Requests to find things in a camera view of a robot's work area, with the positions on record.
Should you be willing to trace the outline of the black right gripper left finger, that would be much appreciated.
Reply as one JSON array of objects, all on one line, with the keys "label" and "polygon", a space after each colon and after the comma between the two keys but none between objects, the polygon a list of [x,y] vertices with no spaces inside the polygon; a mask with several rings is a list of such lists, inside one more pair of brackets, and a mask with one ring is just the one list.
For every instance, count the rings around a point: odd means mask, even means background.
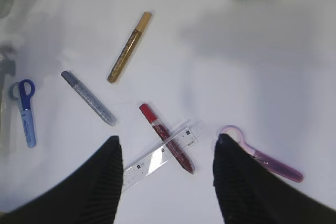
[{"label": "black right gripper left finger", "polygon": [[122,148],[111,136],[69,177],[1,223],[113,223],[122,186]]}]

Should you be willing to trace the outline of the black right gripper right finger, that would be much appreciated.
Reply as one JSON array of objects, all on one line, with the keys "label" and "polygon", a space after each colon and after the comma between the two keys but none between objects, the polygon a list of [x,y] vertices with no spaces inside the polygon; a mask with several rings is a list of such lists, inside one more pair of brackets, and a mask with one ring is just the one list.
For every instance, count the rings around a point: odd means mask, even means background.
[{"label": "black right gripper right finger", "polygon": [[216,141],[213,176],[224,223],[335,223],[335,210],[268,172],[227,134]]}]

